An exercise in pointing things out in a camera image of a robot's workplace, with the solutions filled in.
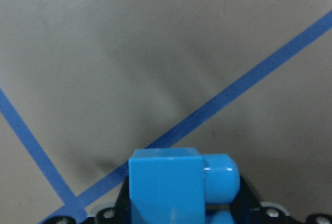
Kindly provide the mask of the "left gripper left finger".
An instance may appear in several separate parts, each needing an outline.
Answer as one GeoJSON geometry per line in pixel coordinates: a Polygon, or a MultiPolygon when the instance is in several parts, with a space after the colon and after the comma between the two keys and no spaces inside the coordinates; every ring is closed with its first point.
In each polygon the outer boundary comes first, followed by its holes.
{"type": "Polygon", "coordinates": [[[127,176],[121,185],[116,202],[111,207],[103,208],[97,211],[96,214],[88,216],[85,220],[77,221],[72,216],[57,215],[44,220],[42,223],[56,224],[56,223],[69,223],[69,224],[88,224],[88,223],[122,223],[130,224],[130,199],[129,199],[129,177],[127,176]]]}

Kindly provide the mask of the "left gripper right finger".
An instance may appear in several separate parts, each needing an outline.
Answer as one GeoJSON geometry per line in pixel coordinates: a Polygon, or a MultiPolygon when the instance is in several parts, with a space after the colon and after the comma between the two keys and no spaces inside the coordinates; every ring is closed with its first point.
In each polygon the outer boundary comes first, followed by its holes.
{"type": "Polygon", "coordinates": [[[230,212],[235,223],[241,224],[301,223],[301,221],[292,217],[283,206],[260,201],[258,194],[242,176],[240,177],[239,192],[230,204],[230,212]]]}

